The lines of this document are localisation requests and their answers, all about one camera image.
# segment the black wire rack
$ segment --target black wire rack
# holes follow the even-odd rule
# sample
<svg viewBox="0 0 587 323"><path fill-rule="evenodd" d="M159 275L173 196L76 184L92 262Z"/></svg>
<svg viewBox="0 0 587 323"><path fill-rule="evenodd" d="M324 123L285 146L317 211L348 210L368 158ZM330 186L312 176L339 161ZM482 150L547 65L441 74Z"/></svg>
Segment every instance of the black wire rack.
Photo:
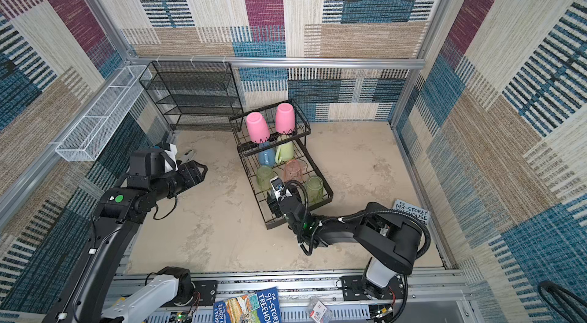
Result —
<svg viewBox="0 0 587 323"><path fill-rule="evenodd" d="M237 83L229 63L154 61L140 80L172 130L231 130L242 120Z"/></svg>
<svg viewBox="0 0 587 323"><path fill-rule="evenodd" d="M293 107L293 111L295 112L295 129L289 135L280 135L277 133L275 129L275 115L277 114L277 106L282 103L290 103ZM249 137L249 132L246 129L246 125L243 126L242 123L245 120L246 116L253 112L259 112L265 118L267 125L269 127L269 146L264 146L263 148L259 147L259 144L254 143L251 141ZM293 141L295 139L304 138L304 145L306 144L306 136L311 133L310 123L304 116L304 112L297 103L291 99L281 101L279 103L271 104L266 107L258 108L252 111L248 111L246 113L232 116L230 119L230 124L232 128L232 134L234 135L234 139L237 141L237 150L239 153L243 154L244 156L251 156L256 153L260 153L261 151L265 151L270 148L274 148L276 146L282 145L289 141Z"/></svg>
<svg viewBox="0 0 587 323"><path fill-rule="evenodd" d="M330 185L328 185L328 182L324 178L324 175L322 174L320 169L318 169L318 166L316 166L314 160L310 157L310 154L308 153L308 150L306 149L306 146L304 146L304 144L302 143L301 139L296 138L293 140L293 148L294 159L300 160L302 162L302 168L304 168L307 165L307 168L305 169L304 174L302 175L302 184L305 186L308 179L310 179L310 177L312 176L319 176L320 178L322 178L322 184L324 187L324 195L322 197L322 201L310 204L310 210L313 211L321 206L324 206L327 203L332 202L332 196L334 195L332 188L330 187ZM255 194L257 206L259 207L259 211L263 216L263 220L265 222L267 230L273 229L274 227L284 224L286 221L283 218L283 216L275 216L275 214L272 213L267 204L268 191L262 191L259 187L259 184L257 184L256 173L257 169L261 167L257 156L245 156L242 152L239 153L239 156L241 158L242 166L245 168L246 176L249 179L249 184L251 185L253 193ZM285 168L285 162L276 164L272 168L275 172L274 175L279 176L281 179L284 178L283 169Z"/></svg>

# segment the pink glass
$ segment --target pink glass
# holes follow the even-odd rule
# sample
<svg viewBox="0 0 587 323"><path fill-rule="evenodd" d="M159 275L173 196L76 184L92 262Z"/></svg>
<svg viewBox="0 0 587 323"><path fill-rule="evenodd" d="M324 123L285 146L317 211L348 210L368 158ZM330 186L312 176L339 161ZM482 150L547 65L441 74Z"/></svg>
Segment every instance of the pink glass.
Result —
<svg viewBox="0 0 587 323"><path fill-rule="evenodd" d="M279 134L290 134L295 129L295 111L290 103L281 103L277 106L275 115L275 130Z"/></svg>
<svg viewBox="0 0 587 323"><path fill-rule="evenodd" d="M285 167L283 168L283 177L285 178L284 181L288 182L290 180L297 180L300 183L304 182L304 170L302 169L302 164L300 164L297 160L290 160L285 163Z"/></svg>
<svg viewBox="0 0 587 323"><path fill-rule="evenodd" d="M259 112L253 112L246 116L246 128L254 143L267 142L269 139L269 127Z"/></svg>

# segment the carpet wall covering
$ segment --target carpet wall covering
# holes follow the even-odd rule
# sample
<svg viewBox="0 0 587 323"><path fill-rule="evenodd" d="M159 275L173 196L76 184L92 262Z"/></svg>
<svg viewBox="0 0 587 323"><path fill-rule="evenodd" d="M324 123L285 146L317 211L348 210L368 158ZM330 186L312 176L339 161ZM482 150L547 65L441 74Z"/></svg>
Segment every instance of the carpet wall covering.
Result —
<svg viewBox="0 0 587 323"><path fill-rule="evenodd" d="M413 58L437 0L101 0L138 55ZM388 120L406 71L240 68L247 109Z"/></svg>
<svg viewBox="0 0 587 323"><path fill-rule="evenodd" d="M486 322L587 299L587 0L454 0L398 124Z"/></svg>
<svg viewBox="0 0 587 323"><path fill-rule="evenodd" d="M120 65L84 0L0 0L0 194ZM167 137L141 96L95 162L61 160L0 235L0 310L46 312L104 189ZM0 320L18 314L0 312Z"/></svg>

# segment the book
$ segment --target book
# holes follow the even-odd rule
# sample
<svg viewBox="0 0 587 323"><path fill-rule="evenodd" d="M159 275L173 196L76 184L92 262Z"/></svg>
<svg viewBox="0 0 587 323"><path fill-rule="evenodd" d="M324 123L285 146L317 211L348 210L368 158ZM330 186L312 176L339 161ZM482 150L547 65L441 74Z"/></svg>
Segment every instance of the book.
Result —
<svg viewBox="0 0 587 323"><path fill-rule="evenodd" d="M281 323L277 288L214 303L214 323Z"/></svg>

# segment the plastic packet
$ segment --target plastic packet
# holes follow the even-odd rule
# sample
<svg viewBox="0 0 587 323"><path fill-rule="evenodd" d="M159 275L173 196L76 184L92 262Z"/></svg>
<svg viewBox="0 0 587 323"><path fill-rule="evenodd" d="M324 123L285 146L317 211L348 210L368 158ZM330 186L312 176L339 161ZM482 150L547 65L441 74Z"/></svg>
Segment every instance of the plastic packet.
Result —
<svg viewBox="0 0 587 323"><path fill-rule="evenodd" d="M310 300L310 303L306 307L306 311L310 318L316 323L329 323L334 318L330 309L322 304L317 298L312 298Z"/></svg>

